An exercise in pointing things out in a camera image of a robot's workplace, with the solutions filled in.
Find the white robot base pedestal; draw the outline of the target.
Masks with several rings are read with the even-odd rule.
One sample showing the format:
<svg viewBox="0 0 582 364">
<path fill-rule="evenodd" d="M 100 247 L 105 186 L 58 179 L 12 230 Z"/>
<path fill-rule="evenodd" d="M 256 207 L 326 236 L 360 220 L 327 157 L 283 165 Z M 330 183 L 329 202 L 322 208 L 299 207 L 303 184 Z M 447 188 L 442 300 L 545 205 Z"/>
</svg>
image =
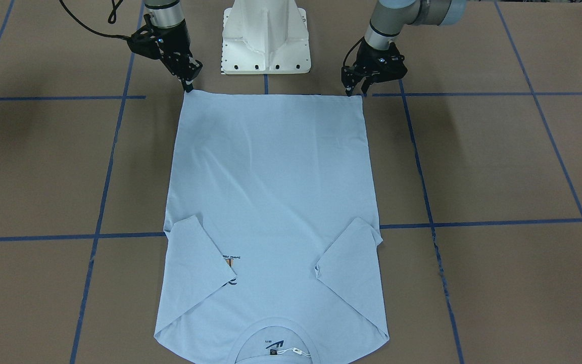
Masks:
<svg viewBox="0 0 582 364">
<path fill-rule="evenodd" d="M 222 74 L 310 72 L 307 12 L 296 1 L 235 1 L 222 20 Z"/>
</svg>

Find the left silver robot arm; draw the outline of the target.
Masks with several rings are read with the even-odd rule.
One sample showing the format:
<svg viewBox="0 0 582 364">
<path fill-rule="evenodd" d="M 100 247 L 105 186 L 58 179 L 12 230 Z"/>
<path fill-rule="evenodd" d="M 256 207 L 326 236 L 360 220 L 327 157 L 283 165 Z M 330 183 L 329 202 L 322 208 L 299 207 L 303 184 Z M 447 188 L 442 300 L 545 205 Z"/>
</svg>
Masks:
<svg viewBox="0 0 582 364">
<path fill-rule="evenodd" d="M 466 1 L 377 1 L 365 34 L 350 48 L 341 66 L 347 97 L 359 86 L 363 94 L 375 83 L 402 80 L 405 57 L 396 39 L 406 26 L 447 26 L 457 23 Z"/>
</svg>

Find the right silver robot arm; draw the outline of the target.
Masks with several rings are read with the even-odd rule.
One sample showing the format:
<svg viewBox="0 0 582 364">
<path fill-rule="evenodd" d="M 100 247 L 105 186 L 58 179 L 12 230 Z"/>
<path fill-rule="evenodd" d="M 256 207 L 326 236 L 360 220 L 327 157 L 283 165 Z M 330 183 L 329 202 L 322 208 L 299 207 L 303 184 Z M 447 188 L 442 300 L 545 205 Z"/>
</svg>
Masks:
<svg viewBox="0 0 582 364">
<path fill-rule="evenodd" d="M 182 84 L 185 92 L 193 90 L 193 81 L 203 63 L 191 51 L 184 9 L 180 1 L 145 1 L 145 24 L 127 40 L 132 53 L 159 60 Z"/>
</svg>

